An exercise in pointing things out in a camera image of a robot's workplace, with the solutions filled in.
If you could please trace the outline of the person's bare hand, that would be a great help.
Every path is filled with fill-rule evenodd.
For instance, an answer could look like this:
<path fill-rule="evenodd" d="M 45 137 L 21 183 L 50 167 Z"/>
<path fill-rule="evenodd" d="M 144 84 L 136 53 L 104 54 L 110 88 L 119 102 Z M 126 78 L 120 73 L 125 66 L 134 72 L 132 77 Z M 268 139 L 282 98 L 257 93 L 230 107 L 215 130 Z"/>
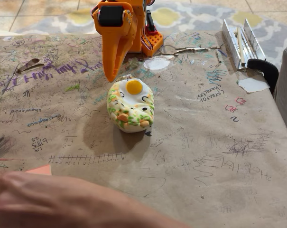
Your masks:
<path fill-rule="evenodd" d="M 127 195 L 85 180 L 13 171 L 0 177 L 0 228 L 183 228 Z"/>

